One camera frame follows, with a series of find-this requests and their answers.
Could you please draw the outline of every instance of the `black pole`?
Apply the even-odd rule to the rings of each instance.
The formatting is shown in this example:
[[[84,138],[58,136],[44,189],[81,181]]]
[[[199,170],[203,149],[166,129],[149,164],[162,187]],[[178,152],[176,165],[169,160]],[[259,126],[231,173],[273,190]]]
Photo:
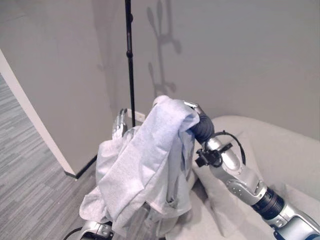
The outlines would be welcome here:
[[[132,127],[136,125],[135,119],[135,90],[134,90],[134,63],[132,53],[132,32],[131,23],[134,17],[131,14],[131,0],[125,0],[125,21],[126,21],[126,56],[128,58],[129,65],[129,82],[130,82],[130,101],[132,110]]]

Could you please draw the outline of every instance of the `black clamp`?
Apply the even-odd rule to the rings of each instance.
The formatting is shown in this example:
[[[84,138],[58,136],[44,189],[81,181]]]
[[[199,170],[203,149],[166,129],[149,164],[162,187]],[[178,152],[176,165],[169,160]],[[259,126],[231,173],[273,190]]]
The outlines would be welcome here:
[[[203,151],[202,148],[200,148],[198,151],[196,151],[199,157],[197,158],[197,160],[195,160],[195,162],[199,168],[201,168],[204,165],[206,166],[212,165],[213,167],[218,168],[223,163],[223,158],[221,154],[229,150],[232,146],[233,145],[231,143],[228,143],[220,150],[213,150],[213,151],[210,151],[210,150]]]

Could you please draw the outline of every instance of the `black rubber grip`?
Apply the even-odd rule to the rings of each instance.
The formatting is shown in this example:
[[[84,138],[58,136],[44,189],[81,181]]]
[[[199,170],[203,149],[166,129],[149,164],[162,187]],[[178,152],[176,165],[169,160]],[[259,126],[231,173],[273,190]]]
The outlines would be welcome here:
[[[195,139],[202,144],[211,138],[215,133],[215,128],[211,119],[205,113],[201,113],[199,118],[200,121],[190,129],[193,132]]]

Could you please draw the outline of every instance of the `gray couch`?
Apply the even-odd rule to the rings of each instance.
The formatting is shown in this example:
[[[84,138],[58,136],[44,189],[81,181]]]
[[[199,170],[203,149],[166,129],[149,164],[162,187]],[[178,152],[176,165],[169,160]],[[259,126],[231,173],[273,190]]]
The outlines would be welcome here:
[[[212,121],[216,132],[226,130],[242,138],[251,161],[248,166],[268,186],[320,222],[319,141],[247,117],[222,116]],[[256,212],[229,196],[206,170],[196,165],[193,170],[199,180],[190,192],[192,209],[166,234],[167,240],[275,239]]]

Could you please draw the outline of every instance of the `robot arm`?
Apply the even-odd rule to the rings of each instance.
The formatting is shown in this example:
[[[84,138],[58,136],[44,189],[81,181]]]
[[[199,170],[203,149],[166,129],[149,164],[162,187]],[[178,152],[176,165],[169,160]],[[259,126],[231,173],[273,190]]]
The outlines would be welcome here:
[[[250,205],[274,229],[273,235],[277,240],[320,239],[320,227],[311,217],[276,194],[246,166],[245,153],[238,140],[225,131],[214,133],[212,122],[202,109],[194,103],[185,104],[196,110],[200,116],[198,125],[191,128],[202,145],[202,149],[197,151],[198,166],[209,166],[211,173],[220,179],[231,193]],[[242,160],[232,151],[233,145],[223,145],[217,138],[218,135],[230,135],[236,139]]]

